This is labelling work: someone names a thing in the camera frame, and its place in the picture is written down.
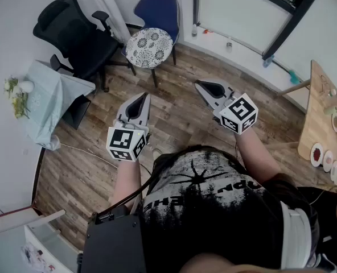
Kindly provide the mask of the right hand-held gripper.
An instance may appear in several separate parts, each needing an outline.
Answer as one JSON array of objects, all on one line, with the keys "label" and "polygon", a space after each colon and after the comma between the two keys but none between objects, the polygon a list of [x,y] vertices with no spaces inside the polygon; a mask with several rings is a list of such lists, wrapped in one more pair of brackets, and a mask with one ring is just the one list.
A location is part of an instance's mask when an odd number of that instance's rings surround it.
[{"label": "right hand-held gripper", "polygon": [[195,88],[204,102],[214,110],[219,124],[226,129],[241,135],[256,123],[258,107],[246,93],[223,104],[223,96],[229,95],[229,85],[224,80],[196,80]]}]

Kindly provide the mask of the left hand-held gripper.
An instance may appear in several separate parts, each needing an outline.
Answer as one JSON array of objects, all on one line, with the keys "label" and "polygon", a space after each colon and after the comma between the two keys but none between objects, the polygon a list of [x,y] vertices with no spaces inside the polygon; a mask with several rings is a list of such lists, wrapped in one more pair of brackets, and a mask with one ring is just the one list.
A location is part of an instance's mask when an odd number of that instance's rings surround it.
[{"label": "left hand-held gripper", "polygon": [[113,127],[108,128],[106,149],[117,160],[136,162],[148,144],[151,95],[143,92],[119,108]]}]

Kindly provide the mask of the round floral patterned cushion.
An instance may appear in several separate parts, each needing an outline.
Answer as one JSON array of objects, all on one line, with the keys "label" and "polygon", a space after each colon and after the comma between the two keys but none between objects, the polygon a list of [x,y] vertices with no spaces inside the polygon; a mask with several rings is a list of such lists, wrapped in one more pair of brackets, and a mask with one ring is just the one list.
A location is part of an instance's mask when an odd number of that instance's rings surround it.
[{"label": "round floral patterned cushion", "polygon": [[125,47],[126,58],[136,67],[154,69],[171,54],[173,40],[160,28],[145,28],[131,36]]}]

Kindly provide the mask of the blue chair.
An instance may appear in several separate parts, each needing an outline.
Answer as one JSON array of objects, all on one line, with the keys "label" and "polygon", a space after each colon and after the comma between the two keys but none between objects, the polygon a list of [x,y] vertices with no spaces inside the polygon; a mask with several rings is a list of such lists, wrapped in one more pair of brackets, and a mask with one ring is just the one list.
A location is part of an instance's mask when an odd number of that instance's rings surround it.
[{"label": "blue chair", "polygon": [[[134,8],[136,16],[141,18],[145,25],[140,29],[145,28],[160,28],[165,30],[173,40],[173,48],[170,56],[173,62],[176,63],[175,44],[179,38],[180,30],[180,9],[177,0],[139,0]],[[157,87],[157,78],[155,68],[150,69],[154,81],[154,86]]]}]

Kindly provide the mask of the person's left forearm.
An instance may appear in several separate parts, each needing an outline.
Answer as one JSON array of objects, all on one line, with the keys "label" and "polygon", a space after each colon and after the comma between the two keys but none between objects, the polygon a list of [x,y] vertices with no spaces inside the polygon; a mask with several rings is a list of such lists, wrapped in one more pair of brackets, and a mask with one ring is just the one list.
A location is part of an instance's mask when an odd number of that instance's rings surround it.
[{"label": "person's left forearm", "polygon": [[130,196],[141,187],[140,164],[136,162],[120,161],[117,170],[116,184],[113,196],[110,198],[110,205],[113,206],[119,201]]}]

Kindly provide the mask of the person's right forearm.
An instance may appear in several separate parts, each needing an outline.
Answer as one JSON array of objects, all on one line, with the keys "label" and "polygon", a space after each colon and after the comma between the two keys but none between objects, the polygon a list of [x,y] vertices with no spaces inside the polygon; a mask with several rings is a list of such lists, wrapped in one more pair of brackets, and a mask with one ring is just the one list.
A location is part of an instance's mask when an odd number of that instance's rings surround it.
[{"label": "person's right forearm", "polygon": [[250,176],[262,184],[281,172],[269,151],[250,127],[242,134],[235,134],[236,143]]}]

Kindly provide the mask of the black office chair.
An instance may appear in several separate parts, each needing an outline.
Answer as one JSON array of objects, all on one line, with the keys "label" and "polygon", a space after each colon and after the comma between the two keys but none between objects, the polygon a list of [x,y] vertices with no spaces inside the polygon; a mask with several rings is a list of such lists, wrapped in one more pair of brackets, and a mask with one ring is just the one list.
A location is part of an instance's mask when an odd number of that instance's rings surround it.
[{"label": "black office chair", "polygon": [[55,0],[39,15],[33,35],[56,47],[67,59],[71,67],[63,64],[56,55],[50,58],[51,68],[63,69],[74,77],[92,82],[93,76],[100,76],[100,88],[108,92],[105,67],[124,66],[136,74],[130,62],[113,61],[112,57],[124,44],[112,37],[111,27],[107,24],[109,15],[95,11],[92,17],[99,20],[105,30],[88,20],[77,0]]}]

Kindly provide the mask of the black table base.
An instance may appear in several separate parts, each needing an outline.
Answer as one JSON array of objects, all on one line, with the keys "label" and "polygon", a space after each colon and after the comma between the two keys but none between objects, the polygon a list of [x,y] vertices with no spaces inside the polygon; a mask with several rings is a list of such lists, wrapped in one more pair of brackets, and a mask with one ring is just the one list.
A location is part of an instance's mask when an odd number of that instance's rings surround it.
[{"label": "black table base", "polygon": [[77,130],[90,104],[91,101],[86,96],[77,97],[63,114],[62,119]]}]

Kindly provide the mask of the pale blue tablecloth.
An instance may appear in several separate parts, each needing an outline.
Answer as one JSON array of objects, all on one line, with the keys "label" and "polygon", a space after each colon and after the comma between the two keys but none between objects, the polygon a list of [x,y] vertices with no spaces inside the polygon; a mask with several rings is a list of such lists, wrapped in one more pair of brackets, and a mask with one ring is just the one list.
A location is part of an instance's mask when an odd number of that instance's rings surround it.
[{"label": "pale blue tablecloth", "polygon": [[34,143],[50,150],[51,136],[63,114],[77,97],[87,96],[96,86],[36,60],[30,65],[26,79],[34,83],[34,90],[28,94],[29,118],[22,117],[19,121]]}]

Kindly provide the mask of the white vase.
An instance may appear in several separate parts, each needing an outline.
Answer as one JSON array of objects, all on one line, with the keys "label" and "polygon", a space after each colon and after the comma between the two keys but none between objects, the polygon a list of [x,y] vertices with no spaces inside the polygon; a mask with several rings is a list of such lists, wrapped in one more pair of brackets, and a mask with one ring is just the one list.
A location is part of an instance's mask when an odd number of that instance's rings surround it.
[{"label": "white vase", "polygon": [[31,93],[34,90],[34,83],[32,81],[20,81],[18,86],[23,93]]}]

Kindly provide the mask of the wooden table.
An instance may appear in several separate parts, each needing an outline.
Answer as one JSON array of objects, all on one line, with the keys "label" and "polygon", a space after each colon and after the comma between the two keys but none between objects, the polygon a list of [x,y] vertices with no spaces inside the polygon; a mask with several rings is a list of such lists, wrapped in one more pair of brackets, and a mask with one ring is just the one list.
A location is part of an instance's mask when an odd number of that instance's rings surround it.
[{"label": "wooden table", "polygon": [[[319,143],[323,151],[330,150],[333,159],[337,161],[337,131],[333,128],[331,115],[325,113],[327,108],[337,108],[337,95],[329,95],[332,90],[337,92],[337,88],[322,67],[312,60],[310,79],[277,93],[277,96],[284,96],[307,86],[309,87],[309,98],[297,151],[305,160],[311,160],[312,148]],[[334,183],[337,185],[337,176],[335,176]]]}]

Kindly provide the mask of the bunch of white yellow flowers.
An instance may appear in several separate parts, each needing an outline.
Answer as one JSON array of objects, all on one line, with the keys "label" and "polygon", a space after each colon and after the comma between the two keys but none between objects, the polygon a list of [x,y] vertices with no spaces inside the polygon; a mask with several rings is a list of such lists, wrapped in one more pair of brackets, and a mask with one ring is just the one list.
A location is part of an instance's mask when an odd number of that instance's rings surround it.
[{"label": "bunch of white yellow flowers", "polygon": [[11,100],[11,104],[14,110],[15,118],[26,117],[29,118],[27,107],[28,94],[23,93],[18,86],[18,82],[25,81],[19,80],[15,77],[10,77],[5,80],[4,92],[7,93],[8,98]]}]

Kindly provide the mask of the person's torso in printed t-shirt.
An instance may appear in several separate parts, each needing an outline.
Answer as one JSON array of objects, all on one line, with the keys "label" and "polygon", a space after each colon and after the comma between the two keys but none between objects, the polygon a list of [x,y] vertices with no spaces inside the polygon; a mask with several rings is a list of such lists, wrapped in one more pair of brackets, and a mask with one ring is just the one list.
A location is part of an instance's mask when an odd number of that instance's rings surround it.
[{"label": "person's torso in printed t-shirt", "polygon": [[318,244],[318,215],[284,173],[259,183],[234,156],[193,146],[158,157],[153,176],[137,209],[149,273],[178,273],[201,253],[216,254],[234,264],[278,269],[282,204],[306,213],[311,249]]}]

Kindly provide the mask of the white plate with red food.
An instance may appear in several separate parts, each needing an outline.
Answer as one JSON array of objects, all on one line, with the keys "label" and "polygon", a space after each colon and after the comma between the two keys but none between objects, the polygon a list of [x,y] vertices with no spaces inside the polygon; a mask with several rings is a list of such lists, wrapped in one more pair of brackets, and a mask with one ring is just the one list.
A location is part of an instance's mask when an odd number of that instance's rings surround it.
[{"label": "white plate with red food", "polygon": [[323,163],[323,147],[320,143],[313,145],[310,152],[310,161],[314,167],[319,167]]}]

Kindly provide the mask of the black chest-mounted box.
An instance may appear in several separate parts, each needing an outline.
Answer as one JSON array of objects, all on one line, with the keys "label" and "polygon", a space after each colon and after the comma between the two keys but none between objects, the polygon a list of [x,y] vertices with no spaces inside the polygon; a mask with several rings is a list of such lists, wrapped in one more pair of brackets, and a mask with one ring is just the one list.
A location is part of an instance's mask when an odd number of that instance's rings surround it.
[{"label": "black chest-mounted box", "polygon": [[77,273],[147,273],[140,217],[124,205],[93,213]]}]

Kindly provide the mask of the white plate with pink food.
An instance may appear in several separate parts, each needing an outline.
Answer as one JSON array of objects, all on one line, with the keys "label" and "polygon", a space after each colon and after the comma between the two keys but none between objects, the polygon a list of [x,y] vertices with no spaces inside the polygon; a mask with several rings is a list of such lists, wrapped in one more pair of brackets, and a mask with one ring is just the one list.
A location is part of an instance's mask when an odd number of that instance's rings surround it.
[{"label": "white plate with pink food", "polygon": [[327,150],[323,157],[323,170],[330,172],[333,164],[333,153],[331,150]]}]

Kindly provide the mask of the black window frame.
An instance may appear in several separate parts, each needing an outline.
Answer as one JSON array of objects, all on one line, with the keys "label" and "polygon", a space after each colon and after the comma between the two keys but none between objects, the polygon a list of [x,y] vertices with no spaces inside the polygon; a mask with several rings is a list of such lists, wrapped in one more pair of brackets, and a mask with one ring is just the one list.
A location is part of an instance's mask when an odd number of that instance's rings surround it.
[{"label": "black window frame", "polygon": [[265,60],[299,25],[315,0],[193,0],[193,23]]}]

